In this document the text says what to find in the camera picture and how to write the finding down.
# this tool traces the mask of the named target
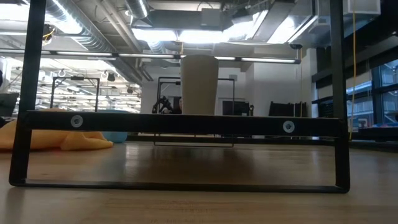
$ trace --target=yellow towel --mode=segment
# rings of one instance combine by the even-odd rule
[[[46,111],[63,111],[60,109],[47,109]],[[12,121],[0,129],[0,151],[11,150],[14,145],[17,121]],[[33,130],[31,149],[61,150],[94,150],[106,149],[113,146],[113,142],[107,141],[101,132],[82,131],[54,131]]]

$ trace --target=glass wall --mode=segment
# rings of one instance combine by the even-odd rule
[[[398,91],[389,91],[383,93],[383,122],[397,123],[398,119]]]
[[[398,60],[380,66],[382,86],[398,83]]]

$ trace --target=ventilation duct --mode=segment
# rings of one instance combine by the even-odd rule
[[[76,37],[73,37],[73,39],[87,50],[94,52],[117,52],[73,1],[47,0],[46,12],[60,23],[68,24],[69,27],[72,25],[80,26],[82,31]],[[141,84],[142,77],[140,74],[122,59],[117,58],[116,60],[108,61],[108,63],[114,66],[128,82]]]
[[[146,0],[125,0],[131,15],[136,19],[146,18],[149,14],[149,6]]]

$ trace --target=white wall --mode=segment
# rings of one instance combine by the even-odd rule
[[[157,81],[159,77],[179,77],[179,68],[178,67],[170,67],[167,69],[162,68],[148,68],[147,71],[154,79],[153,82],[144,82],[142,84],[142,98],[141,98],[141,113],[152,113],[152,107],[156,102],[157,97]],[[236,101],[244,101],[245,100],[245,73],[240,71],[240,68],[220,68],[219,70],[219,78],[229,78],[229,75],[238,75],[238,80],[235,82],[235,100]],[[166,96],[169,98],[170,102],[172,102],[173,96],[181,96],[181,86],[170,85],[167,87],[167,84],[162,85],[162,96]],[[215,114],[222,114],[222,101],[223,100],[232,100],[233,98],[233,84],[229,81],[219,81],[217,88],[217,100],[216,100],[216,109]]]
[[[307,56],[303,58],[301,65],[254,63],[246,72],[245,88],[246,99],[254,105],[254,115],[268,116],[272,101],[274,103],[303,101],[307,103],[307,111],[311,116],[311,101],[315,91],[311,75],[315,70],[314,49],[307,51]]]

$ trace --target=black metal frame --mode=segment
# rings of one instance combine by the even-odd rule
[[[161,92],[160,92],[160,90],[162,89],[162,85],[163,84],[165,84],[165,83],[168,83],[168,84],[178,84],[178,82],[162,82],[161,81],[161,79],[168,79],[168,80],[181,80],[181,77],[159,77],[158,79],[157,79],[157,99],[156,99],[156,102],[158,102],[159,101],[159,99],[160,99],[160,96],[161,96]],[[235,79],[233,79],[233,78],[219,78],[218,79],[218,81],[232,81],[233,82],[233,88],[232,88],[232,113],[234,114],[234,105],[235,105]],[[157,113],[159,113],[160,111],[159,111],[159,105],[157,105]],[[203,146],[203,145],[200,145],[200,146],[194,146],[194,145],[190,145],[190,147],[234,147],[234,138],[231,138],[231,145],[230,146]],[[172,145],[172,144],[157,144],[156,143],[157,141],[156,141],[156,138],[154,138],[154,146],[186,146],[186,145],[178,145],[178,144],[174,144],[174,145]]]
[[[57,81],[58,79],[61,79],[62,81],[56,85],[55,81]],[[97,87],[96,87],[96,96],[95,96],[95,112],[98,111],[98,95],[100,93],[100,79],[99,78],[85,78],[85,77],[53,77],[52,78],[52,88],[51,88],[51,101],[50,101],[50,108],[52,108],[53,103],[54,103],[54,92],[55,89],[66,79],[70,79],[70,80],[96,80],[97,81]]]
[[[345,101],[346,88],[345,79],[343,77],[343,48],[341,46],[343,41],[342,0],[330,1],[331,59],[333,62],[333,92],[335,94],[333,99],[335,102],[336,118],[328,119],[34,111],[37,91],[37,85],[35,83],[37,83],[39,74],[45,7],[46,0],[35,0],[30,2],[21,85],[21,102],[9,176],[11,185],[21,187],[229,192],[347,193],[349,191],[349,149],[346,131]],[[30,180],[27,178],[27,169],[29,163],[30,139],[33,129],[266,136],[328,136],[335,138],[336,184],[331,186],[302,186]]]

